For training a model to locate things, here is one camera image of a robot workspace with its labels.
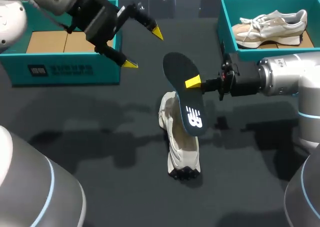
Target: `beige sneaker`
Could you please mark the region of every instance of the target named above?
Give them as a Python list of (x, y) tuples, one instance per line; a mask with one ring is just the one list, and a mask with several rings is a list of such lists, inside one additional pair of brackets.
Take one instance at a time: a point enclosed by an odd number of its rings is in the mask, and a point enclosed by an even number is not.
[(241, 24), (232, 27), (236, 43), (243, 48), (256, 49), (264, 42), (298, 46), (307, 27), (307, 12), (283, 14), (274, 11), (254, 19), (240, 18)]

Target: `shoe laces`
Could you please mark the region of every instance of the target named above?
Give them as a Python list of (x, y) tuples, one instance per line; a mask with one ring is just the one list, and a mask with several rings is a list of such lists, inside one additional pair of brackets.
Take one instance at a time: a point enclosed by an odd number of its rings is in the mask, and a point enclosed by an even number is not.
[(244, 38), (243, 42), (248, 38), (251, 31), (253, 29), (261, 30), (263, 26), (269, 26), (270, 23), (266, 23), (267, 16), (265, 14), (261, 14), (258, 17), (255, 17), (254, 19), (248, 19), (248, 18), (240, 18), (240, 21), (242, 24), (250, 25), (250, 28), (248, 30), (248, 34)]

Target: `cable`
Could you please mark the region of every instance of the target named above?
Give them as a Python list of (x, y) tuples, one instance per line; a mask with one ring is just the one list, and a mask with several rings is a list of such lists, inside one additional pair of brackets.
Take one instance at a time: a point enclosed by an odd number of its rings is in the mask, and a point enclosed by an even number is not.
[(66, 29), (67, 26), (63, 23), (60, 23), (56, 21), (53, 17), (51, 17), (45, 10), (43, 10), (34, 0), (25, 0), (28, 1), (33, 7), (41, 11), (48, 19), (50, 19), (54, 24), (56, 24), (59, 27), (62, 27), (63, 29)]

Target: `new balance logo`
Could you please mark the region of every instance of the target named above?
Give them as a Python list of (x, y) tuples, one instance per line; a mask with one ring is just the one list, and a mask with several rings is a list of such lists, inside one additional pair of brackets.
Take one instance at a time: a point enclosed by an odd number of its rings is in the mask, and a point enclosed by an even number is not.
[(202, 128), (202, 121), (200, 118), (200, 112), (196, 109), (186, 106), (186, 111), (188, 112), (188, 120), (191, 126)]

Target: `shoe sole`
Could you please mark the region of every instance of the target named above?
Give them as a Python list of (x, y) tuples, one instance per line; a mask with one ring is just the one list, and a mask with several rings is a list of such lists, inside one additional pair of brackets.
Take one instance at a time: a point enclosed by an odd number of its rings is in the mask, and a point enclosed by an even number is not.
[[(161, 116), (159, 116), (159, 126), (167, 131), (167, 128), (165, 126), (164, 120)], [(185, 166), (182, 169), (178, 169), (174, 166), (173, 161), (171, 159), (171, 154), (170, 152), (168, 153), (168, 161), (167, 161), (167, 166), (168, 166), (168, 174), (169, 176), (173, 177), (175, 180), (180, 179), (180, 180), (190, 180), (190, 179), (195, 179), (200, 175), (201, 169), (200, 169), (200, 162), (199, 159), (197, 160), (195, 169), (192, 169), (190, 166)]]
[(270, 37), (266, 38), (263, 41), (258, 42), (242, 42), (236, 41), (237, 45), (243, 49), (257, 49), (262, 44), (268, 43), (276, 43), (284, 46), (299, 46), (303, 40), (302, 35), (291, 36), (291, 37)]

